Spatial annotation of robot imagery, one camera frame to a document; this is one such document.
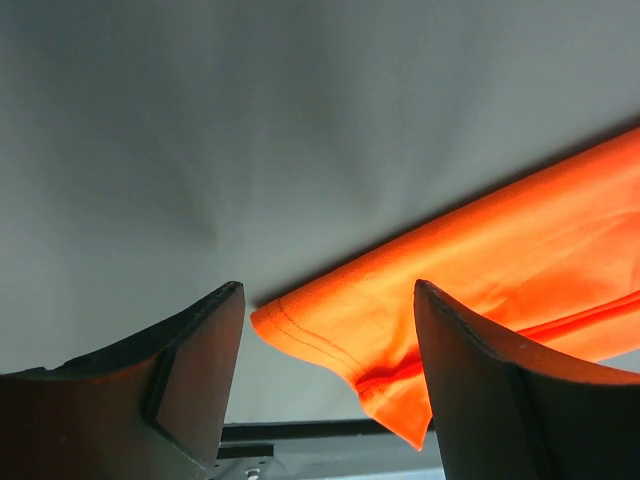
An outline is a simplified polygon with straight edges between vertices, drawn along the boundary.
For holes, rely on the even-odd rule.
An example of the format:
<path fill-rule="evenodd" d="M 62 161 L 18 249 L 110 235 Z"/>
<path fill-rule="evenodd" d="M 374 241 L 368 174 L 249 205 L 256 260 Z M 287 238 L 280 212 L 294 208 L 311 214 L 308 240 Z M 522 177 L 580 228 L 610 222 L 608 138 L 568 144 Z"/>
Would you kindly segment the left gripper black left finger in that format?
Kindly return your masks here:
<path fill-rule="evenodd" d="M 54 369 L 1 378 L 5 479 L 210 479 L 245 315 L 228 282 Z"/>

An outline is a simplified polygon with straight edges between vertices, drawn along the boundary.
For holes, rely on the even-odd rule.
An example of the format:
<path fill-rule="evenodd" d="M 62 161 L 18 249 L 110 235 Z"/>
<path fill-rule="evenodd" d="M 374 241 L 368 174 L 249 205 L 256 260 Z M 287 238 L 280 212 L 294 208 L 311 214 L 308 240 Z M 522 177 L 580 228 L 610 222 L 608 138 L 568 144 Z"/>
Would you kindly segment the orange t shirt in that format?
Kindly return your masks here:
<path fill-rule="evenodd" d="M 421 448 L 432 418 L 413 314 L 426 280 L 500 325 L 600 361 L 639 346 L 639 134 L 412 230 L 258 308 L 256 334 L 327 368 Z"/>

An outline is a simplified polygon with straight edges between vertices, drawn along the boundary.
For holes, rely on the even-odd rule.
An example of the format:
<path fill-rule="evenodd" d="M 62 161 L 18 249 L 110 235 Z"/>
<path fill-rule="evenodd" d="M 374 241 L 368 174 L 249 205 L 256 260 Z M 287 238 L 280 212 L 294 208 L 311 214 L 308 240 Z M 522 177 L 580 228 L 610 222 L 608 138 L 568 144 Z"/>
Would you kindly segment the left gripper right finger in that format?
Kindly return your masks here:
<path fill-rule="evenodd" d="M 424 280 L 414 318 L 446 478 L 638 478 L 638 374 L 548 348 Z"/>

